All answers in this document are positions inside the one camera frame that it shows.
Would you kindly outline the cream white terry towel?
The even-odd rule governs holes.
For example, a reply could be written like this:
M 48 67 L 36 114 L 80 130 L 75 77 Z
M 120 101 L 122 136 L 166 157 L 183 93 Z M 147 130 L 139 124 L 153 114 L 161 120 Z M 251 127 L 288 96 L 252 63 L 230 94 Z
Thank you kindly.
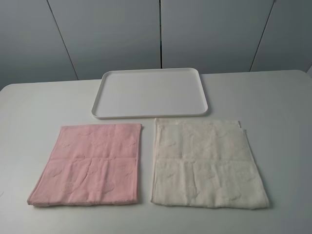
M 237 120 L 155 119 L 151 202 L 163 206 L 270 206 Z

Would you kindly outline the pink terry towel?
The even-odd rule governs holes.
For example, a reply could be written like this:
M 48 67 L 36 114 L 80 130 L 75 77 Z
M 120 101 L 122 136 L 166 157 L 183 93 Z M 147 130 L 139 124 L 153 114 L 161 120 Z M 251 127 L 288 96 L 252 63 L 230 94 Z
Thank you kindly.
M 141 124 L 62 126 L 27 199 L 35 207 L 138 202 Z

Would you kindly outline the white rectangular plastic tray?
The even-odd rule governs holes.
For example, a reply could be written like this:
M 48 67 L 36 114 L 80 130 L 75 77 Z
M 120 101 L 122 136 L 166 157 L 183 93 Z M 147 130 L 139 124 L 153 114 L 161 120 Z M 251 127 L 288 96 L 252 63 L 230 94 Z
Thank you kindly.
M 91 110 L 98 119 L 202 116 L 209 110 L 194 68 L 110 71 Z

